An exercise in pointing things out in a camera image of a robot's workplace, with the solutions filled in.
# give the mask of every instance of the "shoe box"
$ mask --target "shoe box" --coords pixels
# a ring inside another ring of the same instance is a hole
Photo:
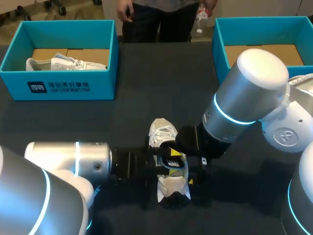
[[[217,18],[212,52],[221,84],[238,56],[250,48],[271,52],[289,76],[313,73],[313,25],[307,17]]]
[[[49,60],[57,52],[107,70],[25,71],[28,58]],[[111,100],[117,65],[114,21],[29,21],[19,25],[0,76],[14,100]]]

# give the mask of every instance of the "black table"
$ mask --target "black table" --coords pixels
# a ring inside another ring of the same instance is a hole
[[[0,60],[7,47],[0,47]],[[218,88],[210,43],[124,45],[114,101],[14,102],[0,82],[0,144],[24,153],[31,141],[103,141],[141,146],[155,118],[197,125]],[[280,206],[299,154],[280,152],[253,125],[214,160],[210,207],[140,206],[135,183],[95,199],[97,235],[283,235]]]

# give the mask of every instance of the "person's legs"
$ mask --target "person's legs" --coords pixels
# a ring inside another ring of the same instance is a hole
[[[123,23],[123,42],[152,43],[156,40],[161,11],[138,4],[134,6],[132,23]]]
[[[163,13],[160,42],[187,42],[194,25],[199,4],[195,3],[172,13]]]

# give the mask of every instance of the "sneaker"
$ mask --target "sneaker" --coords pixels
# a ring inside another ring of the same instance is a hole
[[[149,145],[151,147],[160,147],[163,143],[172,141],[175,142],[177,130],[172,123],[164,118],[157,118],[150,127]],[[177,193],[185,195],[190,199],[188,187],[188,165],[186,155],[180,154],[184,162],[184,168],[180,170],[171,169],[169,175],[158,175],[157,184],[157,200],[161,202],[163,198],[168,198],[171,195],[177,196]],[[161,157],[154,156],[156,166],[162,166]]]
[[[26,71],[57,71],[57,70],[106,70],[107,66],[99,63],[75,60],[57,53],[50,60],[34,60],[28,58],[26,61]]]

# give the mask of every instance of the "plastic bottle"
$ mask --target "plastic bottle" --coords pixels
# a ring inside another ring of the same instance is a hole
[[[197,33],[202,33],[203,29],[206,27],[206,22],[209,17],[208,10],[205,8],[205,5],[202,3],[198,9],[196,22],[197,22]]]

